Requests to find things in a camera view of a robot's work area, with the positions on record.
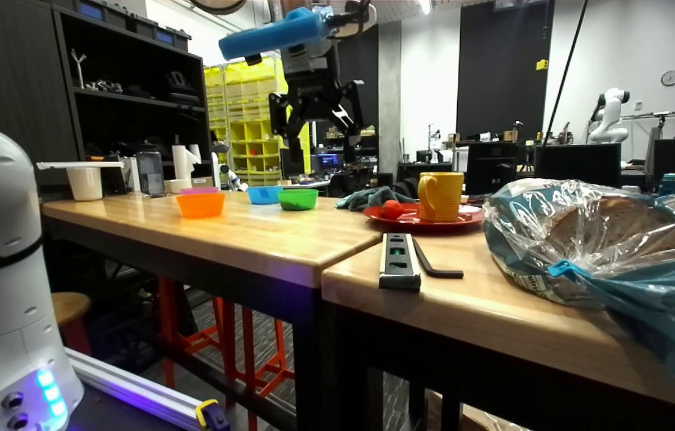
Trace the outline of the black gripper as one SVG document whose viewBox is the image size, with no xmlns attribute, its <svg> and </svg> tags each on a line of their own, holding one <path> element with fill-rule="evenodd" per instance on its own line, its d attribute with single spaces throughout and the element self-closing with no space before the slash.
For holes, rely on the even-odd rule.
<svg viewBox="0 0 675 431">
<path fill-rule="evenodd" d="M 311 119 L 329 119 L 345 136 L 365 130 L 359 102 L 363 80 L 337 82 L 335 52 L 308 56 L 285 51 L 285 94 L 269 97 L 270 130 L 285 139 L 297 139 L 300 130 Z"/>
</svg>

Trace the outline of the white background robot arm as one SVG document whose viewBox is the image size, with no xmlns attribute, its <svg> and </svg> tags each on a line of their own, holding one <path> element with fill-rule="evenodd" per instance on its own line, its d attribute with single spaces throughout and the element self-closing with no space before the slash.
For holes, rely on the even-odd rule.
<svg viewBox="0 0 675 431">
<path fill-rule="evenodd" d="M 586 123 L 585 130 L 585 142 L 586 143 L 622 143 L 631 133 L 622 124 L 622 105 L 631 102 L 631 94 L 622 90 L 608 90 L 597 99 L 597 109 Z M 486 142 L 509 142 L 509 143 L 517 143 L 523 136 L 525 123 L 516 119 L 511 130 L 505 130 L 501 136 L 488 134 L 488 133 L 479 133 L 474 134 L 474 142 L 486 143 Z M 574 136 L 568 130 L 560 133 L 540 133 L 534 134 L 534 142 L 540 142 L 542 147 L 549 143 L 573 143 Z"/>
</svg>

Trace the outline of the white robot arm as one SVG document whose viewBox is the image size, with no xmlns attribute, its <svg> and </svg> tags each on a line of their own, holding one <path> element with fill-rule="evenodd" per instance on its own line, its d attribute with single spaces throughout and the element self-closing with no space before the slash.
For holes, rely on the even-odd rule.
<svg viewBox="0 0 675 431">
<path fill-rule="evenodd" d="M 37 164 L 0 133 L 0 431 L 66 431 L 81 401 L 50 305 L 49 233 L 287 322 L 296 428 L 349 424 L 354 402 L 337 383 L 335 316 L 321 300 L 321 274 L 378 243 L 354 214 L 329 201 L 278 210 L 239 197 L 213 219 L 185 219 L 167 197 L 47 203 Z"/>
</svg>

